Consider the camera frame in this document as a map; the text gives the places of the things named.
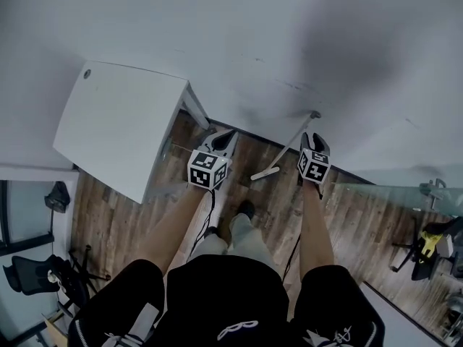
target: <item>person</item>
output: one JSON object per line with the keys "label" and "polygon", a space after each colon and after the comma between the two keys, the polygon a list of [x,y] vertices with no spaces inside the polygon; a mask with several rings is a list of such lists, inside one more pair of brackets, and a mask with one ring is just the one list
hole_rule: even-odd
{"label": "person", "polygon": [[243,202],[230,223],[232,249],[209,229],[190,260],[169,271],[163,315],[163,277],[205,193],[187,188],[137,259],[77,313],[69,347],[382,346],[384,324],[349,272],[334,264],[318,191],[308,181],[302,187],[302,287],[291,322],[281,278],[251,224],[251,202]]}

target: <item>shoe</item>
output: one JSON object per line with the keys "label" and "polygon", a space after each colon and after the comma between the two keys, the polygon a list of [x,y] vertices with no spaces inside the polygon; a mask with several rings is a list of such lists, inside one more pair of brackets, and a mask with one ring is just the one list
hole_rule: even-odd
{"label": "shoe", "polygon": [[218,229],[215,226],[209,226],[205,231],[204,231],[204,238],[207,238],[211,234],[215,234],[218,236]]}
{"label": "shoe", "polygon": [[250,220],[252,220],[255,213],[254,204],[249,200],[243,200],[241,205],[238,207],[237,215],[239,213],[244,213]]}

